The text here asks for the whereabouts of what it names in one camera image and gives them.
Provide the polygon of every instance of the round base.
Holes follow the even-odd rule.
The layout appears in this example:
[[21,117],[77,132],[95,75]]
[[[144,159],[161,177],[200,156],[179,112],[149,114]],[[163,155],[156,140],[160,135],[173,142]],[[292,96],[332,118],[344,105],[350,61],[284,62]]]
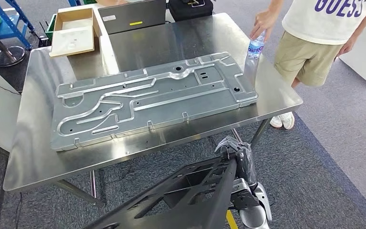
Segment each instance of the round base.
[[12,53],[13,57],[15,58],[15,61],[12,61],[9,57],[6,56],[4,52],[0,51],[0,67],[13,66],[24,60],[25,56],[24,48],[19,46],[11,46],[8,48],[8,50]]

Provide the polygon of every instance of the black bag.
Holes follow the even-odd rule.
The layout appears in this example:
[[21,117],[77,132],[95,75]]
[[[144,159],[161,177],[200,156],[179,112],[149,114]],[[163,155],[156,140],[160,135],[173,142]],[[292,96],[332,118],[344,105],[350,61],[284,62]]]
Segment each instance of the black bag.
[[169,0],[169,10],[175,21],[211,16],[214,5],[211,0],[197,0],[199,4],[188,4],[190,0]]

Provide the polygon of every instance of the laptop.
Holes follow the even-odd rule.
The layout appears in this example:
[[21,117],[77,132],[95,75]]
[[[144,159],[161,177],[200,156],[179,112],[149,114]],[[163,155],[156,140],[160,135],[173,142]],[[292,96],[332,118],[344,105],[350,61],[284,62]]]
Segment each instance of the laptop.
[[145,0],[99,9],[108,34],[165,24],[165,13],[165,0]]

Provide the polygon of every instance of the plastic water bottle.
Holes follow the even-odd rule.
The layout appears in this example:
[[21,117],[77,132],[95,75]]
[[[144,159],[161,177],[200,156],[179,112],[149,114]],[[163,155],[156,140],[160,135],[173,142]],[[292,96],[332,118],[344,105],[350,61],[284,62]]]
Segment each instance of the plastic water bottle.
[[259,66],[260,54],[264,48],[264,36],[265,31],[263,31],[256,40],[250,39],[245,59],[244,76],[252,83],[253,90],[256,83],[256,73],[257,67]]
[[262,50],[264,48],[264,36],[265,31],[260,34],[256,40],[250,39],[249,48],[247,50],[247,56],[252,58],[259,58],[260,54],[262,53]]

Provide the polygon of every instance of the white sneaker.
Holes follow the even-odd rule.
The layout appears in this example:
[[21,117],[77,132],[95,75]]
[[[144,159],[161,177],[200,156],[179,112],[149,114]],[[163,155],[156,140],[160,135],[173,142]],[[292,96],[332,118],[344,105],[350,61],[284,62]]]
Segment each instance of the white sneaker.
[[281,121],[280,117],[274,116],[270,121],[270,125],[272,125],[275,128],[280,128],[283,126],[283,122]]
[[279,118],[283,122],[283,126],[285,129],[289,130],[294,127],[295,118],[292,112],[281,114],[279,115]]

